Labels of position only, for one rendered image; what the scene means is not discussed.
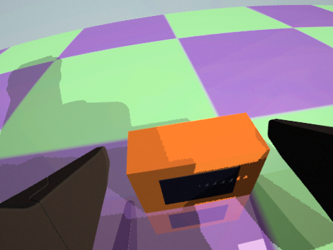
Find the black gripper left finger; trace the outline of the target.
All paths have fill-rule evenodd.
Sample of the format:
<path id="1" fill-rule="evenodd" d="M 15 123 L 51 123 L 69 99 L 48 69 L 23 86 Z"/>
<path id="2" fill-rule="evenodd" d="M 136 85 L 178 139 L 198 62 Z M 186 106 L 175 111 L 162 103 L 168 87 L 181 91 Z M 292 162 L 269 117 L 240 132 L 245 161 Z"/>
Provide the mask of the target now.
<path id="1" fill-rule="evenodd" d="M 0 203 L 0 250 L 92 250 L 109 166 L 97 147 Z"/>

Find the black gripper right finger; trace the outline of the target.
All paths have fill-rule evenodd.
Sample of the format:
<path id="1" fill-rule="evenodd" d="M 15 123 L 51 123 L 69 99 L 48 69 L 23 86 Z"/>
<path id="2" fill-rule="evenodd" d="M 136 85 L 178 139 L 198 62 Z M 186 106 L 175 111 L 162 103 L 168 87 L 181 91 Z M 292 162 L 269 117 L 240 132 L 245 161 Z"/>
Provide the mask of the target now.
<path id="1" fill-rule="evenodd" d="M 333 222 L 333 127 L 270 119 L 267 137 Z"/>

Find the orange block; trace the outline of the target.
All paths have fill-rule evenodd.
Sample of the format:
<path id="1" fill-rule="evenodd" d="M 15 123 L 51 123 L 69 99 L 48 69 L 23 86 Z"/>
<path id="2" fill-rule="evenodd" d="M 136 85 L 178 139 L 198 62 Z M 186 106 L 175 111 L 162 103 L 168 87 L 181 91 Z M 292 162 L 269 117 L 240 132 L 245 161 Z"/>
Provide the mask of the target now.
<path id="1" fill-rule="evenodd" d="M 246 112 L 128 132 L 127 172 L 145 213 L 252 194 L 269 154 Z"/>

